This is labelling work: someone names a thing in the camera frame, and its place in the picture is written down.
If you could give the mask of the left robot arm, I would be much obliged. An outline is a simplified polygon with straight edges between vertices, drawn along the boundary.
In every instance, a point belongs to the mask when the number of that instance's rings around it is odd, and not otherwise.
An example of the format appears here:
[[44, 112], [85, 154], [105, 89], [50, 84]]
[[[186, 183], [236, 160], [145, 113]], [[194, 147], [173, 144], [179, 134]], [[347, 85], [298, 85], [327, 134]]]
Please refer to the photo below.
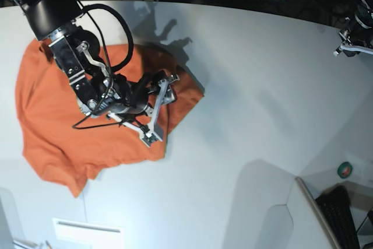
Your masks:
[[347, 25], [339, 31], [342, 43], [333, 52], [353, 57], [360, 53], [372, 54], [372, 0], [349, 0], [353, 11]]

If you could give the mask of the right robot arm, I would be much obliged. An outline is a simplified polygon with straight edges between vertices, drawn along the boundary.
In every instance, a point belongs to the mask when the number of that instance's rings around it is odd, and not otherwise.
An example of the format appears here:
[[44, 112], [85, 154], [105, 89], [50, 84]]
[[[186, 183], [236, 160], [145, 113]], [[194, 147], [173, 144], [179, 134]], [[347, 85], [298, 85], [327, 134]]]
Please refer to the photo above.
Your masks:
[[[134, 43], [124, 18], [104, 4], [83, 5], [80, 0], [13, 0], [18, 5], [37, 40], [50, 40], [50, 50], [58, 68], [68, 77], [77, 104], [86, 118], [102, 115], [136, 131], [147, 146], [162, 141], [158, 125], [160, 109], [176, 100], [171, 85], [178, 75], [160, 71], [144, 73], [137, 82], [127, 80], [120, 70], [132, 59]], [[104, 10], [120, 23], [128, 39], [128, 52], [118, 65], [111, 65], [104, 36], [76, 25], [76, 19], [92, 10]]]

